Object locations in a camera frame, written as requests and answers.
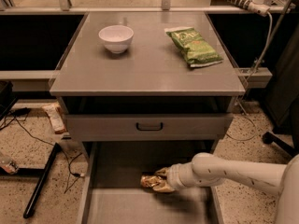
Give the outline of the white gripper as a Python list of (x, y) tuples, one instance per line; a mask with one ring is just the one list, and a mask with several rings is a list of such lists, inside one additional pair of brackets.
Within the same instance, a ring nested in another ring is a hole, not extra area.
[(160, 193), (171, 193), (175, 190), (181, 190), (193, 187), (195, 180), (190, 162), (185, 164), (174, 164), (170, 168), (164, 167), (154, 173), (157, 176), (167, 177), (167, 182), (163, 180), (152, 189)]

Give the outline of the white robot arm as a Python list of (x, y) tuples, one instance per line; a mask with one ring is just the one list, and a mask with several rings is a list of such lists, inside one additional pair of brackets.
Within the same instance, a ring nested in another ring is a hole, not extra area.
[(211, 187), (225, 179), (278, 197), (275, 224), (299, 224), (299, 156), (288, 164), (228, 161), (209, 153), (190, 162), (173, 164), (157, 172), (165, 180), (153, 189), (172, 192), (191, 187)]

